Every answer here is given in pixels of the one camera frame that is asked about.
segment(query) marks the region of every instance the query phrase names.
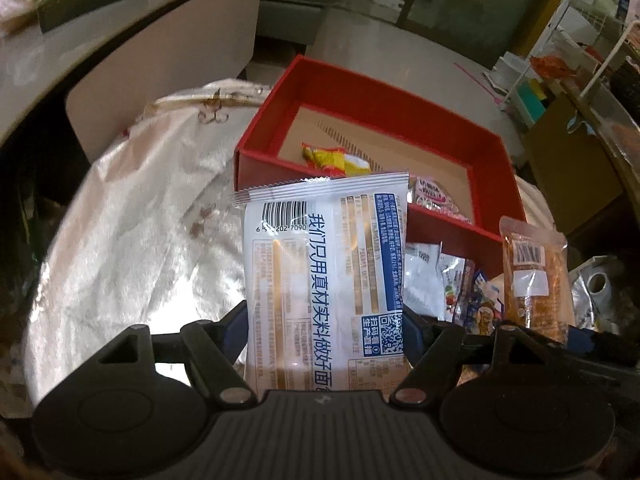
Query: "floor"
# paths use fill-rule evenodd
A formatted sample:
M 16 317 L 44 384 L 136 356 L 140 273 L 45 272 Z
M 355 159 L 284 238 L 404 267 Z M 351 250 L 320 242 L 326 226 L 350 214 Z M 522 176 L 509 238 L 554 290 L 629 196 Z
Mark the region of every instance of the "floor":
M 306 55 L 435 102 L 499 135 L 512 158 L 524 154 L 516 127 L 483 79 L 484 67 L 433 41 L 356 12 L 331 9 Z M 259 41 L 247 77 L 274 84 L 294 56 L 292 46 Z
M 375 4 L 373 0 L 341 0 L 336 7 L 344 10 L 352 10 L 364 16 L 372 16 L 377 20 L 388 23 L 395 23 L 400 16 L 400 12 L 390 7 L 383 7 Z

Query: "food packaging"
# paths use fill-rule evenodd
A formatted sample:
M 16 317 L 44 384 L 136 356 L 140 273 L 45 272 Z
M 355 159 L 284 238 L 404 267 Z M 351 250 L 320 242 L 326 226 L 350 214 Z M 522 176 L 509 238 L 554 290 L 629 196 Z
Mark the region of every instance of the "food packaging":
M 380 389 L 402 352 L 407 173 L 236 193 L 244 205 L 245 380 L 269 389 Z
M 302 143 L 302 156 L 316 170 L 325 170 L 330 176 L 356 176 L 371 173 L 363 158 L 349 155 L 343 148 L 315 148 Z
M 411 203 L 471 224 L 471 220 L 460 212 L 444 188 L 432 178 L 416 176 L 409 180 Z
M 473 275 L 470 260 L 441 252 L 437 244 L 407 244 L 404 304 L 421 316 L 462 324 Z
M 445 294 L 442 272 L 438 268 L 439 260 L 439 245 L 406 245 L 402 300 L 416 314 L 444 321 Z
M 500 220 L 500 234 L 505 318 L 565 343 L 566 312 L 573 313 L 573 305 L 565 304 L 571 302 L 566 238 L 507 217 Z
M 491 335 L 494 322 L 502 319 L 503 306 L 498 298 L 500 290 L 486 280 L 482 271 L 476 272 L 465 315 L 466 331 L 473 335 Z

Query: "barcode sticker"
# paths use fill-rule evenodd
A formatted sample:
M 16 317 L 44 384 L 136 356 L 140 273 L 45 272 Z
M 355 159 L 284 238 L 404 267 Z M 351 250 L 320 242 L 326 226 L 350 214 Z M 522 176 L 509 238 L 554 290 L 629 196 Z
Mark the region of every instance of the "barcode sticker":
M 545 266 L 545 248 L 532 242 L 521 240 L 513 241 L 514 265 L 539 265 Z
M 262 206 L 262 225 L 264 227 L 306 229 L 306 201 L 266 202 Z

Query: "red box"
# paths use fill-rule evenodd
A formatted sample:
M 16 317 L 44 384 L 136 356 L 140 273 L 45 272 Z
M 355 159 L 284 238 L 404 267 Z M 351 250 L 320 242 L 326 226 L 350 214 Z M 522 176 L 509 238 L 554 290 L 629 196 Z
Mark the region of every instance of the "red box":
M 498 222 L 525 216 L 500 137 L 401 89 L 299 56 L 236 147 L 236 189 L 323 176 L 303 163 L 300 138 L 344 146 L 373 160 L 374 170 L 409 170 L 450 185 L 474 225 L 409 204 L 407 241 L 442 242 L 444 252 L 470 258 L 489 278 L 502 273 Z

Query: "qr code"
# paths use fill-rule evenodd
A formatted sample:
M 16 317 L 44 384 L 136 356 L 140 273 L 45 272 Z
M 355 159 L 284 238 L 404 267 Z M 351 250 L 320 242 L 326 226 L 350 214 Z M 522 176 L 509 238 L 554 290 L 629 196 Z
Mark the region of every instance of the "qr code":
M 402 353 L 402 312 L 380 316 L 382 354 Z
M 402 353 L 402 312 L 361 319 L 364 357 Z

